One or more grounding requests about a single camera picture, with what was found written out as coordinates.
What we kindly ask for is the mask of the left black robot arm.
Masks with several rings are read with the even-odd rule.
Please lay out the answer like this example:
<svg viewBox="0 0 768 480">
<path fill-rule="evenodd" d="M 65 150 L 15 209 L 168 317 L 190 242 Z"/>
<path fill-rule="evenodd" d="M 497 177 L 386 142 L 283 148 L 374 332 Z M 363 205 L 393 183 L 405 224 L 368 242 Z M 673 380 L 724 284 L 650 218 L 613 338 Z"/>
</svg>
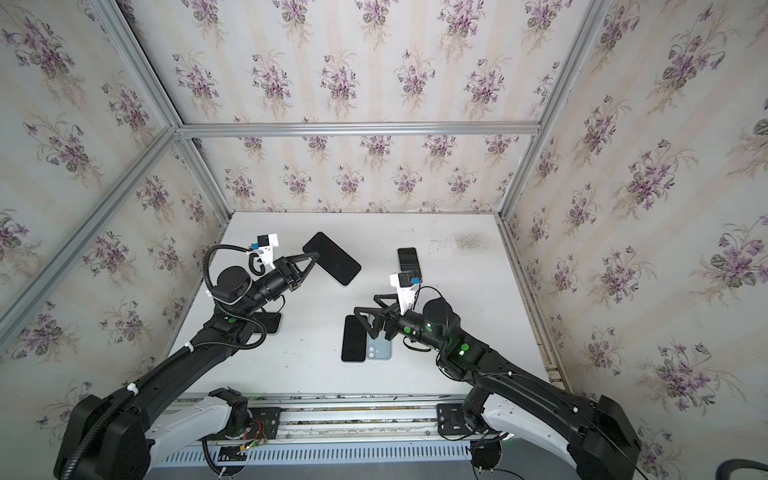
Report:
<svg viewBox="0 0 768 480">
<path fill-rule="evenodd" d="M 152 370 L 107 397 L 89 395 L 72 409 L 53 467 L 57 479 L 140 479 L 160 459 L 160 441 L 151 437 L 155 421 L 205 373 L 267 337 L 256 312 L 298 289 L 319 259 L 316 252 L 280 257 L 271 271 L 246 248 L 248 266 L 231 266 L 210 276 L 210 247 L 202 269 L 214 310 L 190 342 Z"/>
</svg>

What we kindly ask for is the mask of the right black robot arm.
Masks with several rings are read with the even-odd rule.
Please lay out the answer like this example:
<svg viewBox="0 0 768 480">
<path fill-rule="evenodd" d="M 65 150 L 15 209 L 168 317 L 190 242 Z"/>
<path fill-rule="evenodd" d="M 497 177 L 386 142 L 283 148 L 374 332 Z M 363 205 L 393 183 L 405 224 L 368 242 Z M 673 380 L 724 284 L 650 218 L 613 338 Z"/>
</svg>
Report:
<svg viewBox="0 0 768 480">
<path fill-rule="evenodd" d="M 543 380 L 506 359 L 462 328 L 442 297 L 423 309 L 402 310 L 393 294 L 353 313 L 370 338 L 397 335 L 436 351 L 447 378 L 470 385 L 462 404 L 476 433 L 523 439 L 568 463 L 582 479 L 631 479 L 642 445 L 623 408 L 613 399 L 593 400 Z"/>
</svg>

